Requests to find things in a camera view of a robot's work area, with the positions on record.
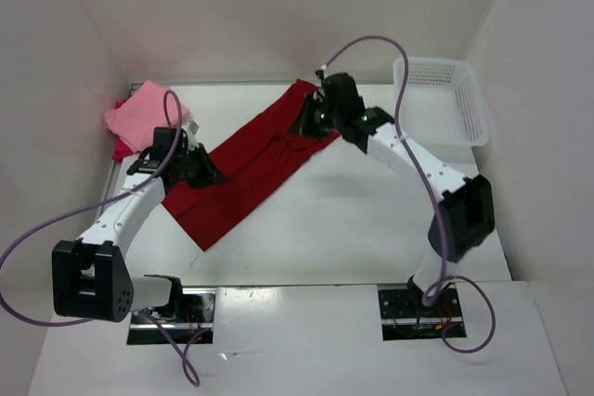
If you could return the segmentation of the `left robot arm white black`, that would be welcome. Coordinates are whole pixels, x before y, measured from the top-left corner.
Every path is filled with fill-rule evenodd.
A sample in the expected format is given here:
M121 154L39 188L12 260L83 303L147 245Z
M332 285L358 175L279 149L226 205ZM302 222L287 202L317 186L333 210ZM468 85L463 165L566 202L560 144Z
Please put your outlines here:
M54 310L60 316L121 322L152 309L162 320L186 308L182 284L172 275L132 277L126 254L152 211L175 185L203 189L226 177L197 141L197 125L158 127L153 143L128 167L123 186L90 228L52 251Z

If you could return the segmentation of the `magenta t shirt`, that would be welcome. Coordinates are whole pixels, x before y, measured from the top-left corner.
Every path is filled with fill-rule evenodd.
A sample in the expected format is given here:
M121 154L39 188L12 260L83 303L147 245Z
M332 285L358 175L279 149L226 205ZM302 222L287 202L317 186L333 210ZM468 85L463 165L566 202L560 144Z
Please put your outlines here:
M113 160L120 161L143 150L142 129L126 101L116 103L115 109L106 119L106 126L116 138Z

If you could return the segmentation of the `light pink t shirt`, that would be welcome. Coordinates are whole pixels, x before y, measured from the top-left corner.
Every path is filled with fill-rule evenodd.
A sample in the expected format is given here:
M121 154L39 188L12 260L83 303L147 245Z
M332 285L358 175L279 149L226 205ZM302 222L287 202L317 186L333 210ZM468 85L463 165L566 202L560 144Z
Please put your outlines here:
M133 111L137 116L142 129L143 150L152 144L153 131L156 127L168 126L163 105L164 94L167 90L168 88L166 86L152 81L145 81L126 101L129 110ZM113 109L103 114L105 126L106 119L112 111Z

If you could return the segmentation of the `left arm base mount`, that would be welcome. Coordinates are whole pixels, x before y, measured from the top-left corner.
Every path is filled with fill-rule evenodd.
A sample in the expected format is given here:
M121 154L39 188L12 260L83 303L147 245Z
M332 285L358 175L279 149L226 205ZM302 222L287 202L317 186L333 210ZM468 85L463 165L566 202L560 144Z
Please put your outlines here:
M216 304L214 289L185 288L175 306L147 308L177 345L213 343ZM168 342L159 328L144 314L131 317L126 344L129 346L163 345Z

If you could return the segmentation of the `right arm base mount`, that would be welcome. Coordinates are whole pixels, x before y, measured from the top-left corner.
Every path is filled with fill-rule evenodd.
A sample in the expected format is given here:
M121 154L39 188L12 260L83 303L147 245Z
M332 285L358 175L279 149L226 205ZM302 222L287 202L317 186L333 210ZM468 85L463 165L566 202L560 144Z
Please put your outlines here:
M449 286L431 308L414 302L405 284L378 287L384 341L467 337L458 292Z

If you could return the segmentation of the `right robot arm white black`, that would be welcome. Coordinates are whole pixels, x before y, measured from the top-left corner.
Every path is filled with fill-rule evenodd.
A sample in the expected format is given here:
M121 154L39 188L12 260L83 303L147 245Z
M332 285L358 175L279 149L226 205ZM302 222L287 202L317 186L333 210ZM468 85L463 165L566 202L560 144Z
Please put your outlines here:
M351 75L318 69L316 76L320 84L305 96L291 134L316 140L338 135L400 176L410 174L427 193L433 208L428 230L432 250L407 285L409 309L427 315L439 305L458 263L494 232L492 187L480 174L470 177L448 166L384 109L367 107Z

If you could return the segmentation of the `dark red t shirt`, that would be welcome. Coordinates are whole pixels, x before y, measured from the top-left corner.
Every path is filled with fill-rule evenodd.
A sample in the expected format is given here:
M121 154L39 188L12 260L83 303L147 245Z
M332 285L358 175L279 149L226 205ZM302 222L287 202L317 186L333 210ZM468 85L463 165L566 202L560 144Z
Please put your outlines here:
M162 206L201 250L215 245L337 138L290 134L305 97L314 91L313 84L295 81L211 152L224 183L193 189L180 182L167 193Z

